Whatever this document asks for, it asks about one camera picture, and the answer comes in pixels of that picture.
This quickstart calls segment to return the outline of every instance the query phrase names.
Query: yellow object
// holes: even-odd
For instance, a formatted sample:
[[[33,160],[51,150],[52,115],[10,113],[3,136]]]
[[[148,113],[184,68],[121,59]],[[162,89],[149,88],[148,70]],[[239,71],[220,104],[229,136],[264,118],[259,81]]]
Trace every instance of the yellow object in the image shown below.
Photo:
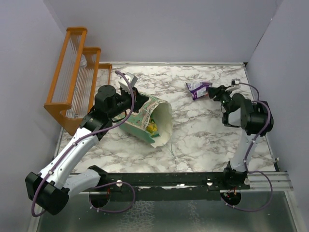
[[[150,133],[151,137],[157,137],[160,136],[159,132],[158,132],[158,127],[153,119],[153,115],[150,115],[150,119],[149,119],[149,124],[146,127],[146,130]]]

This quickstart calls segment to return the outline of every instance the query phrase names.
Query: orange wooden frame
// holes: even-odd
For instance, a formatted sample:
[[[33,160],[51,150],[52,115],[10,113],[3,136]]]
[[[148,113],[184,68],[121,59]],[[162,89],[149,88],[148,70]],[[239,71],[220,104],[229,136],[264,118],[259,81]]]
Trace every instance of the orange wooden frame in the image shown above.
[[[79,43],[77,40],[72,39],[72,35],[80,36]],[[74,91],[76,87],[76,82],[78,79],[78,76],[80,75],[80,61],[82,54],[85,56],[87,60],[87,67],[88,69],[93,69],[93,76],[92,76],[92,82],[91,82],[91,90],[90,90],[90,97],[88,101],[87,106],[87,112],[91,109],[93,105],[93,99],[96,89],[96,82],[97,82],[97,75],[98,75],[98,69],[108,69],[109,70],[109,82],[111,78],[111,70],[112,65],[111,64],[99,64],[101,49],[98,47],[84,47],[85,39],[87,35],[87,29],[84,27],[76,27],[76,28],[67,28],[67,33],[62,45],[62,49],[60,52],[59,60],[56,66],[54,78],[51,83],[51,87],[47,96],[46,103],[44,104],[44,108],[55,118],[55,120],[70,134],[74,135],[77,128],[79,127],[82,118],[70,118],[66,116],[67,110],[71,109],[73,107],[72,104],[77,104],[76,108],[79,109],[81,100],[79,100],[82,96],[77,96],[78,100],[76,102],[73,102],[74,97]],[[63,59],[67,50],[67,45],[69,43],[69,40],[73,40],[73,44],[76,47],[77,55],[76,60],[74,61],[73,70],[72,70],[72,77],[64,77],[64,78],[71,78],[69,90],[66,94],[66,100],[63,102],[53,102],[53,96],[55,93],[56,85],[59,79],[59,74],[61,70],[61,66],[63,63]],[[82,81],[80,84],[80,88],[84,88],[85,81]]]

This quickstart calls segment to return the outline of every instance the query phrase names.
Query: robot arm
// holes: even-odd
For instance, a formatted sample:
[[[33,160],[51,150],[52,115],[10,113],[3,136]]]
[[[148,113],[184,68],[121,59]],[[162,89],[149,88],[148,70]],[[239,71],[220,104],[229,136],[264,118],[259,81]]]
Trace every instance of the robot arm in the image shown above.
[[[252,102],[246,99],[242,94],[235,93],[232,97],[230,94],[233,90],[239,88],[239,80],[232,80],[231,86],[210,87],[208,94],[211,99],[220,102],[225,109],[222,117],[222,123],[227,127],[242,128],[240,143],[237,147],[235,155],[225,168],[225,179],[230,183],[230,186],[235,186],[236,183],[243,183],[247,176],[247,169],[244,163],[246,153],[254,137],[260,132],[267,121],[267,110],[259,102]],[[266,129],[255,139],[249,154],[246,158],[248,165],[251,156],[254,153],[257,142],[273,127],[273,117],[270,118],[270,124]]]
[[[126,74],[126,78],[133,87],[137,78],[130,73]],[[119,84],[121,95],[116,93],[113,86],[101,86],[95,95],[94,106],[83,118],[69,144],[38,174],[31,172],[26,177],[28,197],[31,200],[33,200],[39,184],[46,179],[40,189],[36,203],[52,215],[59,213],[64,208],[69,197],[97,186],[100,175],[91,168],[74,177],[68,177],[82,157],[102,139],[107,131],[85,137],[82,140],[79,139],[92,132],[111,127],[112,119],[131,107],[132,97],[126,82],[121,79]],[[133,111],[137,113],[149,98],[139,94],[134,87],[133,91],[135,96]]]

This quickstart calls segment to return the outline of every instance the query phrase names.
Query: floor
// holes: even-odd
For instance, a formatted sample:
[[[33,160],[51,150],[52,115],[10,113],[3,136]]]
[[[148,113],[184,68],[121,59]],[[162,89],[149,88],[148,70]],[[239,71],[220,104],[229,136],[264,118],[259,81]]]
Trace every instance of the floor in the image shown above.
[[[166,146],[151,145],[121,131],[109,131],[77,164],[80,173],[91,165],[108,172],[216,172],[222,171],[237,149],[241,129],[224,127],[220,104],[206,97],[193,101],[185,82],[209,81],[213,86],[230,85],[233,78],[247,83],[242,66],[116,66],[111,84],[119,87],[114,71],[135,74],[140,92],[168,101],[172,106],[173,134]],[[99,70],[97,88],[106,84]],[[252,99],[247,86],[241,92]],[[66,132],[60,150],[70,141]],[[268,145],[263,139],[257,146],[249,170],[274,171]]]

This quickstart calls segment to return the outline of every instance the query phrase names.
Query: screw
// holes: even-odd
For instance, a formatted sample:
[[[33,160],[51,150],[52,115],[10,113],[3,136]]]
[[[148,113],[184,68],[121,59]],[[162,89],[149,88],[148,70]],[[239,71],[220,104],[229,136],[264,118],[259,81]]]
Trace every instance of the screw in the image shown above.
[[[122,180],[117,180],[117,182],[119,182],[119,183],[117,183],[116,185],[117,185],[118,187],[121,187],[121,186],[122,186]]]
[[[245,179],[245,181],[243,182],[245,185],[249,185],[250,184],[250,180],[248,178]]]

